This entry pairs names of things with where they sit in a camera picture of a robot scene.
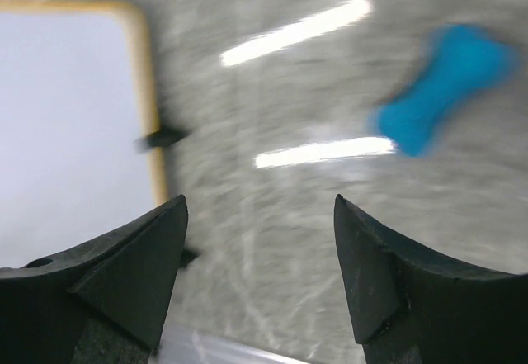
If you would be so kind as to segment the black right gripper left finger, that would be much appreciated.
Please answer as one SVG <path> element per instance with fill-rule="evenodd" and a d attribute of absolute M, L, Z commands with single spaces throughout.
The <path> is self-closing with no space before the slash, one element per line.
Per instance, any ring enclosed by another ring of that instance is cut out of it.
<path fill-rule="evenodd" d="M 178 196 L 76 247 L 4 267 L 2 362 L 147 362 L 160 343 L 187 223 Z"/>

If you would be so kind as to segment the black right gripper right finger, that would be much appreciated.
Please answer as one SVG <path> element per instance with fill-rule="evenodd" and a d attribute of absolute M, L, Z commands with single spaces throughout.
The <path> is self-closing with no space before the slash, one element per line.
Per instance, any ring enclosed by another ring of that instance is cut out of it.
<path fill-rule="evenodd" d="M 369 363 L 524 363 L 527 277 L 446 256 L 342 196 L 337 257 Z"/>

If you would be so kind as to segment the yellow framed whiteboard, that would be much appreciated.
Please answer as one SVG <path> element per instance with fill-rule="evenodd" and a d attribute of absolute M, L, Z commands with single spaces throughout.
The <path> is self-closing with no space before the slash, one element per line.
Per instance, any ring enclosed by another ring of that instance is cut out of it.
<path fill-rule="evenodd" d="M 112 231 L 168 197 L 144 14 L 115 0 L 1 1 L 1 264 Z"/>

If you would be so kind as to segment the blue bone-shaped eraser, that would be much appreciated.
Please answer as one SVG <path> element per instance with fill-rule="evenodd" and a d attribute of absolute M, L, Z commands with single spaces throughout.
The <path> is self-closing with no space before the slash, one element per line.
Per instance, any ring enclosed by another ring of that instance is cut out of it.
<path fill-rule="evenodd" d="M 478 93 L 504 83 L 520 63 L 514 45 L 480 26 L 443 26 L 431 35 L 422 71 L 375 112 L 373 125 L 400 152 L 420 156 L 442 122 Z"/>

